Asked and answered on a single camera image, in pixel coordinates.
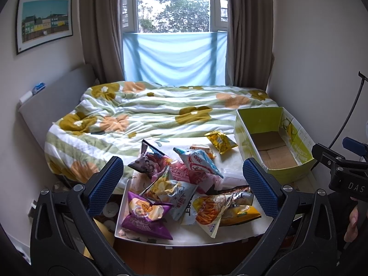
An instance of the wall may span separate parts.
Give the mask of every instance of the wall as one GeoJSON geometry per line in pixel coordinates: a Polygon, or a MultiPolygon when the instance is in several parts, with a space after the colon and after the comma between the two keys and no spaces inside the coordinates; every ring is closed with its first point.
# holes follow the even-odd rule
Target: wall
{"type": "Polygon", "coordinates": [[[17,114],[19,98],[38,82],[51,83],[83,64],[78,0],[72,0],[74,35],[15,54],[15,12],[8,0],[0,13],[0,222],[10,235],[29,245],[27,213],[39,191],[52,185],[41,148],[17,114]]]}
{"type": "MultiPolygon", "coordinates": [[[[368,76],[368,12],[360,0],[274,0],[275,63],[267,92],[303,125],[315,142],[329,145],[343,124],[361,79],[368,76]]],[[[368,83],[333,149],[350,136],[366,142],[368,83]]],[[[329,170],[318,165],[327,187],[329,170]]]]}

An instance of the metal bolt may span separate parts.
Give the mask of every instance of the metal bolt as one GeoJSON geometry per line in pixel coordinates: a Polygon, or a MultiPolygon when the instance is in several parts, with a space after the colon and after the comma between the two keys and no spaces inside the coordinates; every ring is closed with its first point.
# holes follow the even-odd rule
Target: metal bolt
{"type": "Polygon", "coordinates": [[[47,188],[42,189],[41,195],[46,195],[48,192],[49,192],[49,189],[47,189],[47,188]]]}
{"type": "Polygon", "coordinates": [[[284,191],[286,192],[291,192],[293,190],[292,186],[289,186],[289,185],[285,185],[282,187],[284,189],[284,191]]]}
{"type": "Polygon", "coordinates": [[[323,189],[318,189],[317,193],[321,196],[325,196],[326,195],[326,191],[323,189]]]}
{"type": "Polygon", "coordinates": [[[83,189],[83,185],[81,185],[81,184],[75,185],[74,188],[73,188],[73,190],[75,192],[79,192],[81,189],[83,189]]]}

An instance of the framed picture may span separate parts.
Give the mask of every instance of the framed picture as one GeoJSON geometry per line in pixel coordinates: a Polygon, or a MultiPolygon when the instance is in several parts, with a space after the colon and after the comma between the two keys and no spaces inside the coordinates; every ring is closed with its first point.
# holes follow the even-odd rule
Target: framed picture
{"type": "Polygon", "coordinates": [[[18,0],[15,34],[17,55],[72,36],[71,0],[18,0]]]}

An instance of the floral bedding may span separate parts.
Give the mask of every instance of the floral bedding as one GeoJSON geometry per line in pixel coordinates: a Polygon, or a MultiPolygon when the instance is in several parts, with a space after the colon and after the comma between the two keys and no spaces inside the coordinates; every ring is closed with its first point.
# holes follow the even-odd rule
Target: floral bedding
{"type": "MultiPolygon", "coordinates": [[[[127,165],[141,140],[201,137],[234,131],[236,109],[276,107],[264,91],[230,86],[161,86],[116,82],[91,87],[80,104],[47,133],[45,156],[55,174],[87,182],[116,155],[127,165]]],[[[124,167],[124,179],[133,170],[124,167]]]]}

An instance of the sky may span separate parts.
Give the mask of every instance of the sky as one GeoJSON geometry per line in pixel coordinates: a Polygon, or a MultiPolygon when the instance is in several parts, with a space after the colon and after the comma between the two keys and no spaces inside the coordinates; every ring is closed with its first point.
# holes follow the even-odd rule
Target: sky
{"type": "Polygon", "coordinates": [[[26,16],[47,17],[50,13],[68,14],[67,0],[38,0],[23,3],[22,19],[26,16]]]}

